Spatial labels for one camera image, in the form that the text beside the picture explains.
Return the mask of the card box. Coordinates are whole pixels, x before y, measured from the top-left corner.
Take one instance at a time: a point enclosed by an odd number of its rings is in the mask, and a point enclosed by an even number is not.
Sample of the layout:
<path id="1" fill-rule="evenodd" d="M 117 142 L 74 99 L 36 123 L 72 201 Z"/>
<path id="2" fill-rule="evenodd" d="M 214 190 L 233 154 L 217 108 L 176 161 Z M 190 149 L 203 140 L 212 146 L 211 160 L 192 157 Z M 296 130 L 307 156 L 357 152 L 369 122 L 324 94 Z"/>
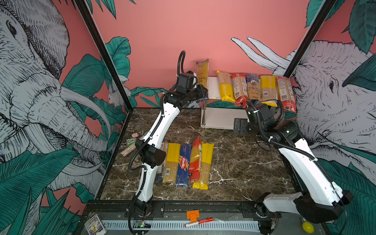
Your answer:
<path id="1" fill-rule="evenodd" d="M 85 222 L 84 226 L 88 235 L 105 235 L 107 233 L 98 214 L 92 216 L 87 222 Z"/>

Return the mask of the yellow-top spaghetti bag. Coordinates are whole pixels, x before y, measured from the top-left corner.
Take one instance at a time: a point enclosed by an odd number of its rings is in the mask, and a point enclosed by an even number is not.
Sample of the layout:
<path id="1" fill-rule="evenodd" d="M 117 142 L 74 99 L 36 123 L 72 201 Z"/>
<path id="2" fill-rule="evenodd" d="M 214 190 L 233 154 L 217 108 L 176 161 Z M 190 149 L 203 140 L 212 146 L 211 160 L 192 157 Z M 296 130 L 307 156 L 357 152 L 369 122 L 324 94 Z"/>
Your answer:
<path id="1" fill-rule="evenodd" d="M 260 76 L 261 103 L 271 107 L 277 107 L 277 86 L 276 76 Z"/>

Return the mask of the red double spaghetti bag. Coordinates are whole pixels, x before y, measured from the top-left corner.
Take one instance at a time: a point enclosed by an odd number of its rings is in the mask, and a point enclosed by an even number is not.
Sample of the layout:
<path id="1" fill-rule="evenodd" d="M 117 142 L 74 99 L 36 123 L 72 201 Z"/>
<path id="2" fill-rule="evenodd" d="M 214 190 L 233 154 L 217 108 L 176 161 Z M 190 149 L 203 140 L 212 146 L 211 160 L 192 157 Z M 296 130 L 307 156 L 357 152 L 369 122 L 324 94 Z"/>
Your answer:
<path id="1" fill-rule="evenodd" d="M 279 90 L 279 100 L 283 104 L 284 110 L 295 113 L 296 103 L 290 79 L 283 76 L 276 76 L 276 80 Z"/>

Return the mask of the glitter silver microphone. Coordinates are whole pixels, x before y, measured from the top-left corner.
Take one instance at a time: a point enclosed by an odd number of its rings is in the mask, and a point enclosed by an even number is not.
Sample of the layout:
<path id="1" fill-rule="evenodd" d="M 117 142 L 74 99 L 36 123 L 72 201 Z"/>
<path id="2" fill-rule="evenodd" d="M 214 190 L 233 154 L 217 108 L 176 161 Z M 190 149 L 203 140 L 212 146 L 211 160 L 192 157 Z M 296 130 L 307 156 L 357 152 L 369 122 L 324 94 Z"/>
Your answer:
<path id="1" fill-rule="evenodd" d="M 141 136 L 140 138 L 136 138 L 136 140 L 143 140 L 144 139 L 144 136 Z M 129 153 L 131 153 L 133 150 L 135 150 L 136 149 L 136 142 L 133 144 L 133 145 L 131 145 L 131 146 L 129 146 L 129 147 L 126 147 L 121 153 L 120 153 L 120 155 L 122 155 L 122 156 L 127 156 Z"/>

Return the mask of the clear blue-end spaghetti bag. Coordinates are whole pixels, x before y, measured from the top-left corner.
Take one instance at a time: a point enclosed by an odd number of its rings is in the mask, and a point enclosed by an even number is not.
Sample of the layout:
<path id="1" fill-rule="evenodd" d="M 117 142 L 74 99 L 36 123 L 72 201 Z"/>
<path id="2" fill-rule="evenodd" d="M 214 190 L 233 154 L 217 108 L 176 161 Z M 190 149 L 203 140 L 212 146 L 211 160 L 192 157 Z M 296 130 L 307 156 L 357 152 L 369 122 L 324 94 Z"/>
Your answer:
<path id="1" fill-rule="evenodd" d="M 168 142 L 163 142 L 161 146 L 161 150 L 163 150 L 165 154 L 167 154 L 168 144 L 169 144 Z M 163 181 L 166 159 L 167 159 L 167 156 L 165 157 L 163 163 L 159 166 L 159 169 L 157 171 L 156 178 L 155 178 L 155 183 L 161 183 Z"/>

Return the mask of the yellow-end spaghetti bag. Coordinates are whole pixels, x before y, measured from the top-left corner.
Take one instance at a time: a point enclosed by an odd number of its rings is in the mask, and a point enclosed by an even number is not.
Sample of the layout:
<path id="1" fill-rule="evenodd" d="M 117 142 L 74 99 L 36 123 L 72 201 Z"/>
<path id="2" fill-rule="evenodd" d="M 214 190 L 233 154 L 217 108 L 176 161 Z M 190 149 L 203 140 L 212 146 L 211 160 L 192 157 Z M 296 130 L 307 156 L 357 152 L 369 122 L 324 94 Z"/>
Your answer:
<path id="1" fill-rule="evenodd" d="M 217 71 L 220 97 L 223 102 L 235 103 L 231 75 L 227 72 Z"/>

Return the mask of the orange plastic block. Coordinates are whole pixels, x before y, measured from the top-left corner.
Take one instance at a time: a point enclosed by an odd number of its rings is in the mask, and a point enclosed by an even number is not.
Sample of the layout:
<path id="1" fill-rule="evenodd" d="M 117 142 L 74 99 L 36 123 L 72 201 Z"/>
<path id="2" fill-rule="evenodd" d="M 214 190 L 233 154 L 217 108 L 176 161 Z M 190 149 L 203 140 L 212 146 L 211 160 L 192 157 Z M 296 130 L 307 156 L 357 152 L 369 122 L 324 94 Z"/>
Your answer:
<path id="1" fill-rule="evenodd" d="M 187 219 L 190 220 L 190 222 L 196 222 L 198 218 L 200 217 L 199 210 L 192 210 L 186 212 Z"/>

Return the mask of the white two-tier shelf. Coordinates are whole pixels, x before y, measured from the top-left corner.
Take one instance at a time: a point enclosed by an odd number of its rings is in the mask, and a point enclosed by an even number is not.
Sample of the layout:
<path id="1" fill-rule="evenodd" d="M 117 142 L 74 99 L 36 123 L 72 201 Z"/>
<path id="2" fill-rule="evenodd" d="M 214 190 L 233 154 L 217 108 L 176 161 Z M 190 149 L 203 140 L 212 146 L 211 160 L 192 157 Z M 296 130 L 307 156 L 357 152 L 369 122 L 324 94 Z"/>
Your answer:
<path id="1" fill-rule="evenodd" d="M 207 80 L 208 101 L 201 109 L 201 127 L 233 130 L 236 118 L 248 119 L 246 111 L 235 109 L 230 102 L 222 102 L 217 77 L 209 76 Z"/>

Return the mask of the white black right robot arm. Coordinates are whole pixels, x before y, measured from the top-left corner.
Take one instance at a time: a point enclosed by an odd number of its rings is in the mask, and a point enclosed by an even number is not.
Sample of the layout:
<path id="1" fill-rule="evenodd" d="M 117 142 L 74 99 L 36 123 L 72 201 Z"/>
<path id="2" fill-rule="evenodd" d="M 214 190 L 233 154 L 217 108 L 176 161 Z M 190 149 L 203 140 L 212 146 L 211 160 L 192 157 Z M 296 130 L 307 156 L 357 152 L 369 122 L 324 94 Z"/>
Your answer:
<path id="1" fill-rule="evenodd" d="M 254 135 L 273 145 L 306 188 L 294 194 L 265 193 L 254 205 L 257 215 L 266 218 L 273 212 L 294 213 L 316 224 L 339 219 L 353 195 L 342 190 L 320 165 L 297 124 L 285 120 L 281 101 L 278 101 L 281 110 L 278 118 L 264 103 L 248 99 L 246 105 L 248 117 L 234 120 L 234 132 Z"/>

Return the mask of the blue portrait spaghetti bag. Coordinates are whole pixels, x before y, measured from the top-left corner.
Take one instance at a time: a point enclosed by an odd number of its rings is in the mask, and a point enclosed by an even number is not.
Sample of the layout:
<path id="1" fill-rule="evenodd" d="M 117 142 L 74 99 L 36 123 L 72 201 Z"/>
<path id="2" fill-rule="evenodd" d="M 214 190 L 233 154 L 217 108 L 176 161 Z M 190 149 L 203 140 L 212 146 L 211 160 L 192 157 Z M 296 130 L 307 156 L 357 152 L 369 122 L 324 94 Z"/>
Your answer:
<path id="1" fill-rule="evenodd" d="M 247 82 L 247 94 L 250 100 L 260 100 L 261 99 L 261 89 L 260 89 L 260 76 L 258 74 L 246 73 Z"/>

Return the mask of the plain yellow spaghetti bag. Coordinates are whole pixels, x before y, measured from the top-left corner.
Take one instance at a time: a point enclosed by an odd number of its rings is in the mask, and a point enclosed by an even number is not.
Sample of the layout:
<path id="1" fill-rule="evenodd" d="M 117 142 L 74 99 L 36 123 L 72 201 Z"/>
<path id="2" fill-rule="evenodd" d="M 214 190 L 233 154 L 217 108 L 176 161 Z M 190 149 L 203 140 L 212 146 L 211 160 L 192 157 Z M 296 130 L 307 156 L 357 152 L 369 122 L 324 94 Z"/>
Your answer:
<path id="1" fill-rule="evenodd" d="M 208 190 L 214 144 L 202 143 L 201 173 L 193 189 Z"/>

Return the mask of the red yellow narrow spaghetti bag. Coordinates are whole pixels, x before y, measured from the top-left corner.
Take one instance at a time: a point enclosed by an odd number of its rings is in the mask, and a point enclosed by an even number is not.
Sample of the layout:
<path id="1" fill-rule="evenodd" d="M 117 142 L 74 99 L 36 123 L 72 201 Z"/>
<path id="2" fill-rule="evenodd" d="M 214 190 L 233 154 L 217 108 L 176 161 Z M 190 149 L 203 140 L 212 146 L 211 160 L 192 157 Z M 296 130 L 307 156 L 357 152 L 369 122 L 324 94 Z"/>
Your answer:
<path id="1" fill-rule="evenodd" d="M 191 182 L 199 180 L 201 175 L 201 158 L 202 158 L 202 145 L 201 137 L 198 137 L 193 145 L 191 152 L 191 160 L 189 167 L 189 177 Z"/>

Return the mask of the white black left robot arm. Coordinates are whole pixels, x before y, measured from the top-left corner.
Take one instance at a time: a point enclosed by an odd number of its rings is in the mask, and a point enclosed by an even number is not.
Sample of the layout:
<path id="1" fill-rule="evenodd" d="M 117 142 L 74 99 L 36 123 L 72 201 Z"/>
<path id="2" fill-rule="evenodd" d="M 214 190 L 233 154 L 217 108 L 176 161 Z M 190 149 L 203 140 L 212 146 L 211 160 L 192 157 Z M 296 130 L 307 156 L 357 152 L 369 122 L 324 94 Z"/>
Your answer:
<path id="1" fill-rule="evenodd" d="M 161 150 L 165 135 L 182 108 L 204 98 L 207 93 L 208 90 L 198 84 L 196 74 L 188 71 L 178 74 L 175 85 L 161 96 L 159 115 L 144 138 L 136 140 L 136 153 L 128 166 L 129 172 L 141 171 L 138 189 L 128 207 L 130 215 L 136 212 L 140 217 L 147 217 L 151 213 L 155 177 L 166 158 Z"/>

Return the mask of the blue-bottom spaghetti bag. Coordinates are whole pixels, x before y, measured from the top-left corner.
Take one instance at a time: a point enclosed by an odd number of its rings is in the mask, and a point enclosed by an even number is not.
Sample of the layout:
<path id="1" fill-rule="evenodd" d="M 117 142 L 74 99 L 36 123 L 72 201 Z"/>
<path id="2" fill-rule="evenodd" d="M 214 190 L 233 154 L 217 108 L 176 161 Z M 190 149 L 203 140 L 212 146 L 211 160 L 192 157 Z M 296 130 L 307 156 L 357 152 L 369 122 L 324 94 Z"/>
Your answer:
<path id="1" fill-rule="evenodd" d="M 207 88 L 209 76 L 209 59 L 196 62 L 198 85 Z"/>

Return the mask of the blue Barilla spaghetti box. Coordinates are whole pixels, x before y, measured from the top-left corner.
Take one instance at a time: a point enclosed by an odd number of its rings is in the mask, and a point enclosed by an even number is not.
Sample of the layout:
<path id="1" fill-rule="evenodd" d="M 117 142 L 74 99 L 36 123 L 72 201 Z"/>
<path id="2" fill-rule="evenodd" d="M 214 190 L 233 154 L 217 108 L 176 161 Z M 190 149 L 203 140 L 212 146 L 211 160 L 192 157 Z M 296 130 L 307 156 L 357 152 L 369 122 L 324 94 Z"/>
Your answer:
<path id="1" fill-rule="evenodd" d="M 178 159 L 178 169 L 175 185 L 177 187 L 187 187 L 189 183 L 189 167 L 191 160 L 192 146 L 181 145 Z"/>

